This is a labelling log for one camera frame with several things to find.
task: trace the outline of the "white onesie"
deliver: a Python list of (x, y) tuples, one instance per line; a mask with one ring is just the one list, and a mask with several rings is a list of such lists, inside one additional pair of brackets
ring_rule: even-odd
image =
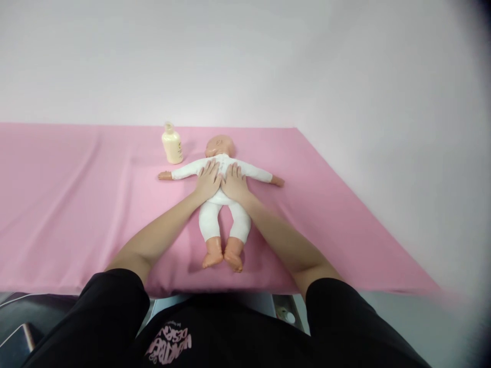
[[(191, 175), (199, 174), (201, 168), (206, 166), (206, 163), (215, 159), (220, 164), (218, 173), (221, 173), (226, 178), (227, 168), (230, 164), (237, 162), (242, 168), (242, 174), (253, 179), (270, 183), (273, 175), (265, 170), (258, 169), (243, 161), (230, 158), (227, 154), (219, 154), (214, 157), (207, 157), (196, 160), (172, 172), (172, 179), (179, 180)], [(220, 236), (220, 227), (218, 225), (218, 213), (223, 205), (227, 205), (232, 213), (234, 224), (230, 229), (230, 236), (240, 239), (243, 243), (246, 242), (249, 231), (251, 230), (251, 218), (246, 213), (244, 208), (236, 201), (225, 195), (221, 188), (216, 194), (202, 204), (199, 211), (199, 229), (205, 241), (213, 237)]]

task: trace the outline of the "doll face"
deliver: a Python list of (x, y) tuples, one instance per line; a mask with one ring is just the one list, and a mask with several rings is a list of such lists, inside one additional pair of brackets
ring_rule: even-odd
[(206, 144), (206, 157), (213, 157), (221, 153), (226, 153), (230, 157), (235, 155), (234, 141), (228, 135), (217, 135)]

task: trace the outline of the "pink sheet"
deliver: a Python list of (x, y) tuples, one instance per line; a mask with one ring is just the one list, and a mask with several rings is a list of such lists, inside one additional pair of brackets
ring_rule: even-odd
[[(161, 127), (0, 124), (0, 291), (78, 294), (124, 243), (194, 188), (195, 177), (162, 182)], [(226, 133), (237, 157), (286, 180), (283, 189), (250, 180), (251, 190), (313, 242), (362, 290), (439, 289), (297, 129), (178, 128), (182, 165)], [(222, 237), (231, 216), (220, 214)], [(197, 213), (159, 260), (151, 296), (176, 291), (297, 292), (252, 228), (244, 270), (202, 270), (206, 249)]]

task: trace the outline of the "lotion bottle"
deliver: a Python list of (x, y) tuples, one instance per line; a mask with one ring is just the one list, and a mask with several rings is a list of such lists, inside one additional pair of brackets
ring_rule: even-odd
[(180, 164), (183, 161), (183, 151), (181, 149), (181, 136), (174, 130), (172, 123), (165, 123), (165, 132), (162, 134), (167, 161), (171, 164)]

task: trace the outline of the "white backdrop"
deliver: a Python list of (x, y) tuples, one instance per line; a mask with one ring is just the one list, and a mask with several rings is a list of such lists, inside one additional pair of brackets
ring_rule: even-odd
[(0, 121), (298, 127), (436, 282), (476, 295), (491, 119), (470, 16), (443, 0), (0, 0)]

